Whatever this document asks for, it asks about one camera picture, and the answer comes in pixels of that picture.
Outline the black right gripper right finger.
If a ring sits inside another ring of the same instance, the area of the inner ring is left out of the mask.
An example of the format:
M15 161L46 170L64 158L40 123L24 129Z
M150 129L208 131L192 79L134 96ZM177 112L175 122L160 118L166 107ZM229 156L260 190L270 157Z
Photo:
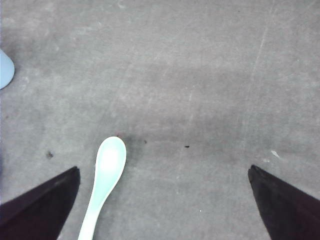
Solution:
M248 180L263 224L272 240L318 240L320 200L251 165Z

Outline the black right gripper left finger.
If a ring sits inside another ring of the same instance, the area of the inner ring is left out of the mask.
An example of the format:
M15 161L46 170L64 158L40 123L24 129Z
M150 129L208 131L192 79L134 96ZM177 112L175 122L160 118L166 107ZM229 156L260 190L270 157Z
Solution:
M80 186L76 166L0 205L2 240L56 240Z

